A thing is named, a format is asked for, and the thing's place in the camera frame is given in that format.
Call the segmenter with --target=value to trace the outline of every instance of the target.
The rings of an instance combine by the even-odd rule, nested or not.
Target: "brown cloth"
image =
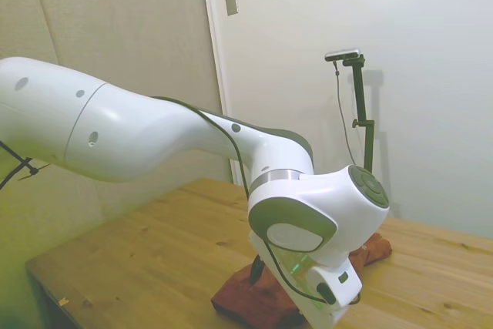
[[[375,233],[349,259],[357,273],[363,266],[390,256],[391,244]],[[221,314],[256,329],[289,329],[304,322],[304,317],[267,267],[250,285],[251,265],[236,272],[214,295],[211,302]]]

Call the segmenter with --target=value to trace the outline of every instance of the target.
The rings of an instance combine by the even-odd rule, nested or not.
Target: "black pole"
[[[366,171],[373,169],[373,143],[375,134],[375,121],[367,119],[367,109],[364,103],[363,72],[364,56],[349,58],[342,61],[343,66],[353,69],[354,95],[356,98],[357,119],[353,121],[353,127],[361,126],[364,132],[364,165]]]

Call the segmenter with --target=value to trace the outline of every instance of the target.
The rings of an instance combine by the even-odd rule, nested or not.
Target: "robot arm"
[[[93,179],[130,180],[185,149],[238,159],[218,126],[250,170],[250,240],[312,326],[331,327],[361,289],[349,252],[387,216],[387,196],[370,173],[349,166],[314,175],[311,148],[295,133],[197,112],[57,65],[0,60],[0,141]],[[0,153],[0,179],[17,166],[8,158]],[[286,253],[311,261],[302,279]]]

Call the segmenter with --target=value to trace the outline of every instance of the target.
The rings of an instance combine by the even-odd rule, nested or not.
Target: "cable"
[[[178,104],[180,106],[183,106],[183,107],[189,109],[190,111],[194,112],[198,116],[202,117],[205,121],[207,121],[208,123],[210,123],[212,126],[216,127],[220,132],[222,132],[224,134],[224,136],[226,138],[228,138],[228,140],[231,142],[231,144],[233,144],[234,150],[236,152],[236,156],[238,157],[238,163],[240,164],[241,180],[243,181],[243,188],[245,189],[246,198],[249,199],[250,198],[250,191],[248,190],[248,186],[247,186],[247,182],[246,182],[247,181],[247,178],[245,176],[245,169],[244,169],[243,159],[241,158],[240,149],[238,148],[238,145],[236,144],[235,139],[221,125],[219,125],[214,120],[212,120],[211,118],[209,118],[201,110],[195,108],[194,106],[191,106],[190,104],[187,104],[185,102],[182,102],[182,101],[180,101],[178,99],[167,98],[167,97],[164,97],[164,96],[153,96],[152,98],[159,99],[159,100],[164,100],[164,101],[167,101],[167,102],[172,102],[172,103]],[[286,283],[289,288],[291,288],[294,292],[298,293],[299,295],[301,295],[301,296],[303,296],[305,298],[308,298],[310,300],[315,300],[317,302],[326,303],[325,300],[323,300],[321,298],[318,298],[318,297],[310,296],[309,294],[306,294],[306,293],[302,292],[301,290],[298,290],[294,285],[292,285],[291,282],[289,282],[289,280],[284,275],[283,271],[281,270],[281,268],[279,266],[279,263],[277,262],[277,259],[276,259],[275,255],[274,255],[274,252],[270,248],[268,242],[264,241],[264,243],[265,243],[265,247],[269,251],[270,256],[272,257],[272,260],[273,260],[274,264],[276,265],[277,272],[279,272],[279,275],[283,278],[284,283]]]
[[[222,132],[224,134],[224,136],[230,140],[231,144],[233,144],[234,150],[236,152],[236,156],[238,157],[238,162],[240,163],[241,180],[243,181],[243,188],[245,189],[246,198],[249,199],[250,198],[250,191],[248,190],[248,185],[246,182],[247,176],[245,175],[245,169],[243,168],[243,160],[241,158],[240,149],[238,148],[238,145],[236,144],[233,137],[225,129],[223,129],[223,127],[220,124],[214,122],[214,120],[210,119],[204,112],[202,112],[200,109],[195,108],[194,106],[191,106],[190,104],[182,102],[181,100],[178,100],[178,99],[167,98],[165,96],[153,96],[152,98],[159,99],[159,100],[165,100],[167,102],[172,102],[172,103],[178,104],[180,106],[183,106],[183,107],[189,109],[190,111],[192,111],[195,114],[202,117],[204,120],[206,120],[208,123],[210,123],[216,129],[218,129],[220,132]]]
[[[18,173],[20,170],[22,170],[27,163],[29,163],[32,159],[31,158],[26,158],[24,159],[16,168],[13,169],[13,171],[10,172],[10,174],[7,175],[6,178],[3,179],[3,181],[0,183],[0,190],[4,188],[5,185],[14,177],[16,173]]]
[[[267,250],[269,251],[269,254],[270,256],[272,257],[272,260],[274,261],[274,265],[276,265],[276,268],[277,268],[277,272],[279,273],[279,275],[283,278],[284,280],[284,283],[287,284],[287,286],[289,288],[291,288],[291,290],[293,290],[295,293],[298,293],[300,296],[303,296],[305,298],[308,298],[309,300],[315,300],[316,302],[321,302],[323,304],[326,304],[327,302],[325,300],[323,300],[322,298],[318,298],[318,297],[314,297],[314,296],[310,296],[309,294],[306,294],[304,292],[302,292],[301,290],[298,290],[294,285],[291,284],[291,282],[286,278],[286,276],[284,275],[283,271],[281,270],[280,266],[279,266],[279,263],[277,262],[276,260],[276,257],[274,255],[274,252],[270,249],[270,246],[269,244],[264,241],[265,243],[265,247],[267,248]]]
[[[346,129],[346,121],[344,120],[344,114],[342,113],[342,105],[340,104],[340,83],[339,83],[339,69],[337,68],[337,62],[333,61],[334,67],[336,69],[336,79],[337,79],[337,104],[339,105],[340,118],[342,119],[342,126],[344,128],[344,138],[346,139],[347,151],[349,152],[349,156],[351,157],[351,161],[356,165],[356,162],[353,158],[353,153],[351,152],[351,148],[349,147],[349,139],[347,138],[347,129]]]

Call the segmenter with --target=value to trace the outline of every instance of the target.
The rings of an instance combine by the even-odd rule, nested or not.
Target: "wood grain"
[[[240,187],[198,180],[28,269],[80,327],[237,328],[210,298],[255,256],[246,204]],[[392,219],[380,232],[394,254],[365,268],[338,328],[493,327],[493,240]]]

